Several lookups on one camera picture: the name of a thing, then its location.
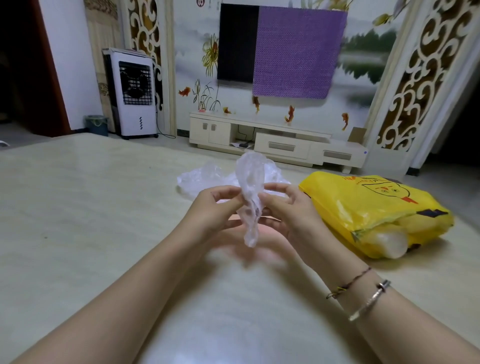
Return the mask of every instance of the person's left arm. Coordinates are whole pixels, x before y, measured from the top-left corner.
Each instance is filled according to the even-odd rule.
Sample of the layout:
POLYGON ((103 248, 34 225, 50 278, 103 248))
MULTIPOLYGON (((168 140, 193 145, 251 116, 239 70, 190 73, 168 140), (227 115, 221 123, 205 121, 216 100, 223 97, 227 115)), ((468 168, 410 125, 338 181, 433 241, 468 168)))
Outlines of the person's left arm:
POLYGON ((240 188, 203 190, 178 226, 111 286, 13 361, 130 364, 185 271, 243 205, 240 188), (217 204, 221 199, 229 201, 217 204))

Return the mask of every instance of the tv stand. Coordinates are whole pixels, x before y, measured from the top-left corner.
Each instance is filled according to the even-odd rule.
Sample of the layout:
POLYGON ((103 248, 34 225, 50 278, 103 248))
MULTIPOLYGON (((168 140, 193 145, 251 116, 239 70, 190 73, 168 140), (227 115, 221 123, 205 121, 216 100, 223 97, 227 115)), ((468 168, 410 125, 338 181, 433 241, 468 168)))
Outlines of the tv stand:
POLYGON ((306 167, 333 163, 343 166, 342 172, 349 174, 352 167, 363 166, 368 153, 361 144, 331 139, 331 134, 308 132, 288 125, 268 125, 234 114, 201 111, 190 113, 190 143, 203 149, 243 154, 251 149, 230 145, 239 141, 236 140, 239 125, 256 128, 253 150, 278 162, 306 167))

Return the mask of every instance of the fan grille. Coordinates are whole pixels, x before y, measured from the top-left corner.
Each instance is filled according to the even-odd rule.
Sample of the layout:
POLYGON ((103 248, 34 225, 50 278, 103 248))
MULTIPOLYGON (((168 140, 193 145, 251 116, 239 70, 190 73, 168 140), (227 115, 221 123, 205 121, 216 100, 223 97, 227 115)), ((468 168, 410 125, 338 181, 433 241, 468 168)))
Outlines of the fan grille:
POLYGON ((119 62, 121 89, 125 105, 151 105, 150 67, 144 64, 119 62))

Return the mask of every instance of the black tv screen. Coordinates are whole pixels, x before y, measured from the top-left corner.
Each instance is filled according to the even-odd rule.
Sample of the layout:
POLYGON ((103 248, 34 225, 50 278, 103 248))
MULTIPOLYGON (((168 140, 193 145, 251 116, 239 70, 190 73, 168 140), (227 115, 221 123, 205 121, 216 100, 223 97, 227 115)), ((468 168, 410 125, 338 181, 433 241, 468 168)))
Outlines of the black tv screen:
POLYGON ((253 83, 259 6, 221 4, 217 79, 253 83))

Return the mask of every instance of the cabinet leg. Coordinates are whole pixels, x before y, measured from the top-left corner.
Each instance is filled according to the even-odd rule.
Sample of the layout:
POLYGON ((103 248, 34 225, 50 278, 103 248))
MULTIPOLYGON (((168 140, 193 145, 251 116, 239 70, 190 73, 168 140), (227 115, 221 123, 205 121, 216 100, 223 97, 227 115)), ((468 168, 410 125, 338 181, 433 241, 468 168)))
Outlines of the cabinet leg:
POLYGON ((342 173, 343 173, 343 174, 350 174, 350 172, 352 172, 352 167, 350 167, 350 166, 343 166, 343 168, 342 168, 342 173))

